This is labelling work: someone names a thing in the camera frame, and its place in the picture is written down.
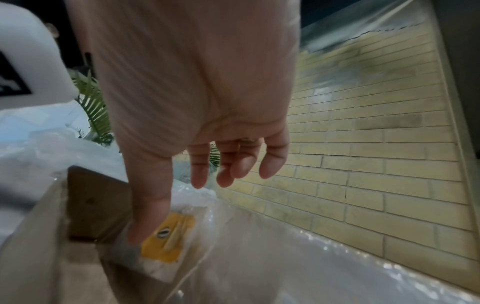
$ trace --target hand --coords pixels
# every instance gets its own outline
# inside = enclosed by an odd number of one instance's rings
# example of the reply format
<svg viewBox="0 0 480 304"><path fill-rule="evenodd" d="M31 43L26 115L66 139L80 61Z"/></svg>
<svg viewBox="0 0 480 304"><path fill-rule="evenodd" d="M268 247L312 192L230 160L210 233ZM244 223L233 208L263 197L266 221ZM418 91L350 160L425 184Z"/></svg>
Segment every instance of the hand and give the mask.
<svg viewBox="0 0 480 304"><path fill-rule="evenodd" d="M298 0L87 0L101 89L132 189L131 243L166 218L172 156L187 150L205 185L209 143L217 182L280 170L300 34Z"/></svg>

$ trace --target plastic sheet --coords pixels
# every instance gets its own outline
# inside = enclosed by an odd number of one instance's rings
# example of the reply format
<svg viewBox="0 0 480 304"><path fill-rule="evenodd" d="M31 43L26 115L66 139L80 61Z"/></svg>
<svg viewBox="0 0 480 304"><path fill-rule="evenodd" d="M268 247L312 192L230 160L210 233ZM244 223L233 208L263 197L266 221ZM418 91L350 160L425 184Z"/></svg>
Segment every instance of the plastic sheet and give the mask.
<svg viewBox="0 0 480 304"><path fill-rule="evenodd" d="M50 164L45 174L73 164L107 171L117 178L124 172L117 153L58 133L39 135L25 147L29 148L20 154L9 154L10 159L27 161L29 155L30 164L44 168ZM30 168L23 171L24 177L34 173L35 167ZM37 187L37 181L31 180L30 187ZM207 212L172 283L102 262L119 304L480 303L469 292L226 204L211 190L195 190L175 181L172 207L186 205L206 207ZM108 238L98 244L100 256L109 247Z"/></svg>

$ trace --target tiled wall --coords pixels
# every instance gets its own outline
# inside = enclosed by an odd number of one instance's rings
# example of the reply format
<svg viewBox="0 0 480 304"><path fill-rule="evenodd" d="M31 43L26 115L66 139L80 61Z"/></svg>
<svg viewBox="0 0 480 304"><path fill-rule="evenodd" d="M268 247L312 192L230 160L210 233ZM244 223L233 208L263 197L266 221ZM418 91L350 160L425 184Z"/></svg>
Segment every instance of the tiled wall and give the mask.
<svg viewBox="0 0 480 304"><path fill-rule="evenodd" d="M474 223L430 28L300 54L277 176L220 197L480 291ZM259 160L265 154L263 147Z"/></svg>

